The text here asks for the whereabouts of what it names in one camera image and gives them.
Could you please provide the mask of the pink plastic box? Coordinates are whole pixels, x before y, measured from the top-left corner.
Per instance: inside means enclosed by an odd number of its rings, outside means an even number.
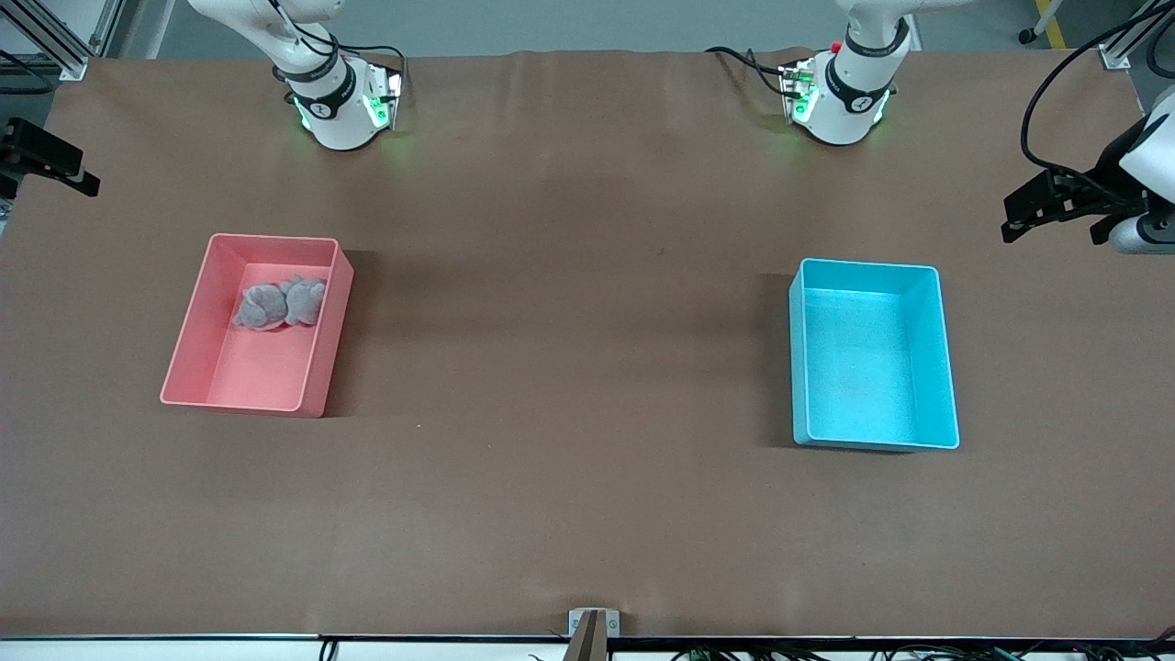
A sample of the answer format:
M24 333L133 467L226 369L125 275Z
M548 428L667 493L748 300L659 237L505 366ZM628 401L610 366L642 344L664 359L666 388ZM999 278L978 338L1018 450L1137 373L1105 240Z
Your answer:
M340 242L219 232L209 240L172 363L164 405L318 418L325 410L355 269ZM247 286L323 281L318 321L235 325Z

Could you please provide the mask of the brown table cover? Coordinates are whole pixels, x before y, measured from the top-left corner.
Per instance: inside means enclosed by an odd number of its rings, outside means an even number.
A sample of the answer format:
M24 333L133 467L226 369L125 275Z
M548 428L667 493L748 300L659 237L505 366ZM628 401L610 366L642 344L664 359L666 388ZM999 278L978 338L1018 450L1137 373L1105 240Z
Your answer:
M1058 50L916 50L859 146L697 53L418 59L402 131L263 62L90 66L0 240L0 635L1150 638L1175 623L1175 258L1003 244ZM181 409L212 235L355 268L323 418ZM801 259L935 267L961 444L790 439Z

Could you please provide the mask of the silver right base connector plate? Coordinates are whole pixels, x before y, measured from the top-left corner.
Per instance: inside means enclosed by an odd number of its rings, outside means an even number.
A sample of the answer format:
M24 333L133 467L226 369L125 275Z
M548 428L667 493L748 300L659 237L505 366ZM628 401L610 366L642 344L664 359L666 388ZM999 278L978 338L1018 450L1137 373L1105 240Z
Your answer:
M392 129L402 93L403 72L372 62L365 65L364 108L375 129Z

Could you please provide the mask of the silver left base connector plate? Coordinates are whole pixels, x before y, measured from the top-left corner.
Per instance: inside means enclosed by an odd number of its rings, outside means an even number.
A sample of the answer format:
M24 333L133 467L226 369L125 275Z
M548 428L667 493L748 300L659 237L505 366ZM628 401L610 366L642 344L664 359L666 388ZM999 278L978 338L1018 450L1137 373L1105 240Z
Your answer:
M811 113L820 99L817 59L811 56L798 62L780 65L778 79L784 110L788 114L788 124L810 124Z

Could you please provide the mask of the aluminium frame profile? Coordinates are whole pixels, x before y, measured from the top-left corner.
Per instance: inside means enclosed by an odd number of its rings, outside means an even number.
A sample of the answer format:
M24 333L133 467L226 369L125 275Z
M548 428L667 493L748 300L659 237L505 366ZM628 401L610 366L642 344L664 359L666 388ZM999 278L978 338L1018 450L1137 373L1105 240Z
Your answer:
M1159 34L1159 25L1175 11L1175 0L1132 0L1139 4L1124 23L1112 38L1104 38L1097 52L1104 70L1129 70L1132 56L1144 60L1143 46Z
M83 80L89 60L112 50L129 0L0 0L0 18L45 56L63 81Z

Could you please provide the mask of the silver base connector plate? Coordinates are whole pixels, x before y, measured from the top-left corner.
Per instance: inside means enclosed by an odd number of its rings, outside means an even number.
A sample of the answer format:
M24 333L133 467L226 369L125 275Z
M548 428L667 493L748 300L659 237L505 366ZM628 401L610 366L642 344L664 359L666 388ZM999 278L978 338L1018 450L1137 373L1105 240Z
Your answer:
M364 108L375 129L392 129L402 93L403 72L372 62L365 65Z
M817 59L811 56L798 62L780 65L778 79L784 110L788 114L788 124L810 124L811 113L820 99Z

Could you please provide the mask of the blue plastic box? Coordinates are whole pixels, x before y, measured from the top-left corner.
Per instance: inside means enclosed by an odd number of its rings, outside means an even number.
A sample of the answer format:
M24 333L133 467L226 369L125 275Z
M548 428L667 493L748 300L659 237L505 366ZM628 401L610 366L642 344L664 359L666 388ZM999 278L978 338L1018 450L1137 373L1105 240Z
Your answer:
M960 446L933 267L807 258L788 286L792 436L889 453Z

